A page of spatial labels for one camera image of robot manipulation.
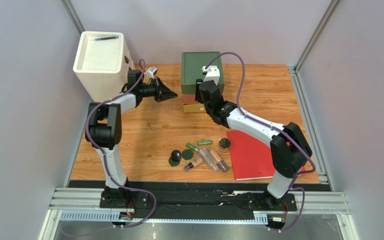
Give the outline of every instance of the white box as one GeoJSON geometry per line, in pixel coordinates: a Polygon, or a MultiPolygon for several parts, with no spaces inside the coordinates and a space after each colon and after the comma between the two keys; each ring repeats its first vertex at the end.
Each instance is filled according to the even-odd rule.
{"type": "Polygon", "coordinates": [[[120,32],[84,31],[79,39],[73,71],[95,102],[120,94],[129,69],[135,65],[120,32]],[[96,40],[117,37],[115,39],[96,40]]]}

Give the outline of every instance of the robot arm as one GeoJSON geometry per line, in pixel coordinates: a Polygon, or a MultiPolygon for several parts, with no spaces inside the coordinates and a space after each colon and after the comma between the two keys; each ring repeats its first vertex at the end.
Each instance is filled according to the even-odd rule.
{"type": "Polygon", "coordinates": [[[224,100],[219,87],[213,80],[197,80],[196,92],[199,93],[196,98],[204,104],[205,111],[216,124],[244,132],[270,147],[272,162],[276,171],[267,187],[267,199],[265,201],[269,207],[276,206],[288,192],[296,173],[306,164],[307,159],[273,127],[286,132],[311,156],[311,148],[299,126],[293,122],[284,126],[252,115],[242,109],[246,116],[267,123],[270,127],[250,120],[239,111],[236,104],[224,100]]]}
{"type": "MultiPolygon", "coordinates": [[[[126,87],[131,89],[137,82],[141,75],[139,70],[130,70],[128,72],[128,79],[126,87]]],[[[128,179],[124,173],[123,166],[121,165],[119,143],[122,136],[122,121],[121,115],[130,109],[137,107],[143,98],[154,97],[155,101],[161,102],[175,98],[178,95],[166,87],[163,82],[156,77],[157,68],[151,67],[146,76],[150,79],[148,84],[144,84],[141,80],[130,93],[124,94],[117,100],[111,101],[102,105],[91,116],[89,123],[89,131],[91,138],[103,148],[106,153],[106,163],[104,161],[103,153],[96,149],[100,156],[102,165],[107,164],[107,169],[112,175],[112,178],[123,186],[128,185],[128,179]],[[99,123],[98,121],[107,119],[107,123],[99,123]]],[[[92,111],[99,102],[92,102],[88,106],[88,112],[92,111]]],[[[110,189],[118,189],[119,187],[110,179],[107,171],[105,172],[105,184],[110,189]]]]}

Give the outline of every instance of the stacked boxes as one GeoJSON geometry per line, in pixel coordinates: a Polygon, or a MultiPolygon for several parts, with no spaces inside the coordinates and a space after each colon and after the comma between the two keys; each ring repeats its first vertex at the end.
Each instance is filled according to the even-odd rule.
{"type": "MultiPolygon", "coordinates": [[[[183,111],[185,113],[205,113],[204,105],[195,101],[197,79],[204,79],[202,67],[220,55],[219,51],[183,52],[181,54],[181,94],[183,111]]],[[[218,87],[223,93],[225,80],[223,78],[222,59],[219,57],[211,65],[220,71],[218,87]]]]}

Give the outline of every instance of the wooden table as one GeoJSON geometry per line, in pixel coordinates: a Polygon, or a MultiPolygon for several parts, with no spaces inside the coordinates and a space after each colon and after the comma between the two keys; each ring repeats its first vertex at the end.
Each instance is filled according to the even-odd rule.
{"type": "MultiPolygon", "coordinates": [[[[157,103],[145,98],[141,104],[122,115],[122,139],[119,144],[122,166],[130,181],[175,182],[236,182],[229,153],[221,157],[229,166],[227,172],[213,172],[205,164],[183,171],[189,161],[181,160],[172,167],[168,160],[173,150],[186,149],[185,144],[212,140],[217,147],[229,129],[215,124],[206,113],[183,113],[181,65],[155,64],[162,82],[179,97],[157,103]]],[[[297,123],[304,131],[303,121],[286,65],[246,65],[245,83],[240,103],[252,114],[264,119],[288,124],[297,123]]],[[[223,96],[236,101],[242,68],[237,64],[223,65],[225,89],[223,96]]],[[[104,180],[102,162],[84,137],[71,175],[72,180],[104,180]]],[[[246,182],[270,182],[270,179],[246,182]]],[[[298,183],[319,183],[316,172],[301,176],[298,183]]]]}

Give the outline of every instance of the white wall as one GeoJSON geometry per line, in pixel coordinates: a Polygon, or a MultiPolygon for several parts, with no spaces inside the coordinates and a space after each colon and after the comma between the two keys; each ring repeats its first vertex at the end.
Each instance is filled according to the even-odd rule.
{"type": "Polygon", "coordinates": [[[90,97],[59,0],[0,1],[0,239],[37,239],[73,163],[90,97]]]}
{"type": "MultiPolygon", "coordinates": [[[[233,51],[249,64],[295,65],[330,0],[72,0],[86,31],[125,34],[134,61],[233,51]]],[[[238,64],[233,56],[224,63],[238,64]]]]}
{"type": "Polygon", "coordinates": [[[384,239],[384,1],[342,1],[301,77],[360,239],[384,239]]]}

